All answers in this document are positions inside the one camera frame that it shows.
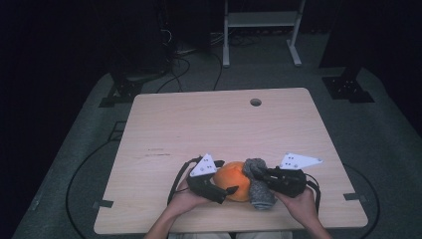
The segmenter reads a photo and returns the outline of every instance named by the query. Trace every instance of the gray carpet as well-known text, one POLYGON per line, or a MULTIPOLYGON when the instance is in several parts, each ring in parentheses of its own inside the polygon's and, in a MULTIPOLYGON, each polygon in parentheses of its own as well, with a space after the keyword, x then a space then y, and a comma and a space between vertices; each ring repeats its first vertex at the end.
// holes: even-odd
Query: gray carpet
MULTIPOLYGON (((329 232, 334 238, 360 238, 376 223, 367 238, 419 238, 422 139, 387 96, 381 82, 366 70, 359 73, 357 80, 375 103, 351 104, 331 99, 321 78, 337 76, 342 69, 318 68, 328 35, 298 36, 297 48, 303 61, 299 68, 292 62, 287 38, 262 37, 259 43, 247 48, 232 47, 231 67, 223 69, 216 90, 307 88, 341 160, 351 166, 346 171, 369 218, 364 228, 329 232)), ((215 47, 213 52, 221 59, 221 47, 215 47)), ((190 69, 180 77, 182 91, 212 91, 220 71, 217 58, 195 53, 183 59, 189 61, 190 69)), ((174 73, 180 74, 186 67, 185 62, 175 60, 174 73)), ((168 74, 145 84, 142 94, 155 93, 172 77, 168 74)), ((100 236, 93 230, 97 202, 103 198, 118 148, 117 140, 107 141, 111 133, 111 138, 121 134, 124 123, 117 122, 127 119, 131 107, 116 104, 113 108, 99 108, 111 85, 110 76, 105 75, 92 90, 14 238, 142 238, 142 235, 100 236), (66 199, 71 181, 69 218, 66 199)), ((161 93, 178 91, 177 83, 171 82, 161 93)), ((310 237, 299 230, 294 232, 294 238, 310 237)))

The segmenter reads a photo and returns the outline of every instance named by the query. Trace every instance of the table surface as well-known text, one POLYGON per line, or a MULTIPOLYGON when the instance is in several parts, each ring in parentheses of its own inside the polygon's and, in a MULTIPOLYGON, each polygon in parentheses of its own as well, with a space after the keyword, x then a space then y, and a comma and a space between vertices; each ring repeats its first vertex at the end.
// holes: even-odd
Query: table surface
MULTIPOLYGON (((184 162, 260 157, 279 165, 286 152, 321 158, 304 169, 319 183, 319 219, 326 228, 363 227, 367 217, 306 89, 139 95, 133 102, 105 189, 95 231, 145 233, 166 206, 184 162), (251 105, 258 99, 261 105, 251 105)), ((226 200, 201 205, 176 220, 172 232, 265 231, 303 228, 278 201, 270 210, 226 200)))

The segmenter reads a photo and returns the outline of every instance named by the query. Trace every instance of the hole in table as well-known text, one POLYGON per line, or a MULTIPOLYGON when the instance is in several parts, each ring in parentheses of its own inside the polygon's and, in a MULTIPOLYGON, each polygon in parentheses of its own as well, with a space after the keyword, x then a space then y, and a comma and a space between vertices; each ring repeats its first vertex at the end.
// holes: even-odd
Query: hole in table
POLYGON ((254 107, 258 107, 262 104, 261 100, 259 100, 259 99, 251 99, 250 103, 254 107))

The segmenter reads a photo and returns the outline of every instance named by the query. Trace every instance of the orange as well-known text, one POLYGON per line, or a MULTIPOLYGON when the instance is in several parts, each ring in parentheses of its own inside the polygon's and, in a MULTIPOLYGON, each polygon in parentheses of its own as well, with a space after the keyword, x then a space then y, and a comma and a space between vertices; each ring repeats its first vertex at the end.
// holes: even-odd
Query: orange
POLYGON ((227 198, 233 201, 248 201, 249 200, 249 187, 251 181, 242 172, 244 162, 233 161, 223 165, 215 173, 213 180, 216 186, 227 189, 232 186, 239 186, 237 191, 228 195, 227 198))

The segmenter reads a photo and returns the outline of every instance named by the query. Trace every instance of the white stand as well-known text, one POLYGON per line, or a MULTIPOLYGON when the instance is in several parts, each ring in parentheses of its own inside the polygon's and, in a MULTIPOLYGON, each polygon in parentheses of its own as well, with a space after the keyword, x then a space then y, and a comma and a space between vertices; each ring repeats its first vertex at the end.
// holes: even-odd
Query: white stand
POLYGON ((224 45, 223 45, 223 67, 230 67, 229 57, 229 28, 233 27, 279 27, 293 26, 292 39, 288 40, 289 51, 291 52, 295 66, 299 67, 302 62, 295 47, 299 27, 302 21, 306 0, 301 0, 298 11, 289 12, 242 12, 229 13, 228 0, 225 0, 224 10, 224 45))

